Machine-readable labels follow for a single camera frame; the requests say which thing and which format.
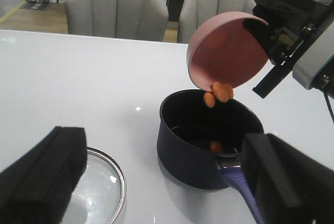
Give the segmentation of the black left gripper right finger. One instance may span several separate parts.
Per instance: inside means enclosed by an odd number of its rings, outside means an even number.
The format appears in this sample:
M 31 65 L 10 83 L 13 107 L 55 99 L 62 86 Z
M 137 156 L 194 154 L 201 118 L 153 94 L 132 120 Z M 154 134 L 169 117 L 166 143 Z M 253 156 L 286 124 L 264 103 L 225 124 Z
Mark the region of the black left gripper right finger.
M 333 170 L 273 134 L 246 134 L 241 167 L 265 223 L 333 223 Z

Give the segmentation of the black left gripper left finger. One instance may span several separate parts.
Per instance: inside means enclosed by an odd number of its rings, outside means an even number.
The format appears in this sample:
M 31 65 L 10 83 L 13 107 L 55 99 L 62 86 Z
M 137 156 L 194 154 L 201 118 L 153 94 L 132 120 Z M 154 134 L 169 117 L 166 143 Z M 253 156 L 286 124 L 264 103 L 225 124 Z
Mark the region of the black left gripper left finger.
M 84 128 L 53 128 L 1 172 L 1 223 L 60 223 L 87 159 Z

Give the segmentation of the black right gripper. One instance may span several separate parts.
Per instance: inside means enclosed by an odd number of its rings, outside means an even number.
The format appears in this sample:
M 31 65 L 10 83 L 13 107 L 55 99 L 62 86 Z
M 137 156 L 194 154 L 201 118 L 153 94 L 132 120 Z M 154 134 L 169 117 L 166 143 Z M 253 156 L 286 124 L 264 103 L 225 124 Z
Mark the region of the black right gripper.
M 288 74 L 319 36 L 333 24 L 333 0 L 268 0 L 260 6 L 273 26 L 256 19 L 244 19 L 242 24 L 261 45 L 274 65 L 253 91 L 265 98 Z M 320 90 L 333 96 L 333 85 Z

